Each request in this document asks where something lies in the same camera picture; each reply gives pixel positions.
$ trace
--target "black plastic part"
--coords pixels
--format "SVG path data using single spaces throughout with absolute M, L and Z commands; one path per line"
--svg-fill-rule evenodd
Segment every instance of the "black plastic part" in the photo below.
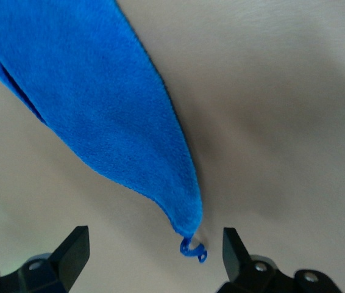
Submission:
M 87 226 L 78 226 L 51 254 L 51 263 L 64 288 L 69 291 L 90 257 Z
M 218 293 L 341 293 L 324 273 L 300 270 L 290 278 L 266 261 L 253 260 L 234 228 L 224 228 L 222 258 L 230 282 Z
M 258 263 L 263 265 L 266 270 L 257 270 L 255 266 Z M 251 262 L 245 266 L 234 283 L 251 293 L 265 293 L 275 275 L 275 270 L 269 264 L 265 262 Z
M 0 293 L 68 293 L 90 256 L 87 226 L 78 226 L 48 259 L 0 278 Z
M 228 279 L 232 283 L 244 267 L 251 262 L 250 254 L 235 228 L 224 228 L 222 260 L 228 274 Z
M 312 273 L 317 281 L 308 281 L 306 273 Z M 336 284 L 324 273 L 317 270 L 299 270 L 294 274 L 294 280 L 304 293 L 341 293 Z

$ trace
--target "screw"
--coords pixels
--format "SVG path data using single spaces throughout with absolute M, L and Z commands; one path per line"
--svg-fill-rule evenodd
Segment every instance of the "screw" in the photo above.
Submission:
M 259 272 L 265 272 L 268 270 L 268 268 L 266 267 L 265 264 L 263 264 L 262 262 L 257 262 L 255 264 L 255 269 Z
M 315 282 L 319 281 L 318 276 L 316 276 L 314 273 L 311 273 L 311 272 L 306 272 L 304 274 L 304 278 L 308 282 L 312 282 L 312 283 L 315 283 Z
M 35 270 L 41 267 L 42 262 L 41 261 L 35 261 L 29 266 L 29 270 Z

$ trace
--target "beige background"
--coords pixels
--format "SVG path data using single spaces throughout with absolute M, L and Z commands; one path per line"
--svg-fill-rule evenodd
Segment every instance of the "beige background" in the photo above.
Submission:
M 215 292 L 222 228 L 345 292 L 345 1 L 120 0 L 171 93 L 209 257 L 180 255 L 153 202 L 95 174 L 0 84 L 0 269 L 89 225 L 72 292 Z

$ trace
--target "blue microfiber cloth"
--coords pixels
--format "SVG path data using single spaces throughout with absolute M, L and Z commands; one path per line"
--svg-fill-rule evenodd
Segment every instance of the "blue microfiber cloth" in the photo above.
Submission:
M 113 0 L 0 0 L 0 81 L 87 165 L 154 200 L 184 237 L 196 172 L 163 81 Z

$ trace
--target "blue towel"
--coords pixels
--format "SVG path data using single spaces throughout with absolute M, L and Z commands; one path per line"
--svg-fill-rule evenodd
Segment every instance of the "blue towel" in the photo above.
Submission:
M 184 237 L 202 217 L 165 86 L 113 0 L 0 0 L 0 81 L 98 173 L 154 200 Z

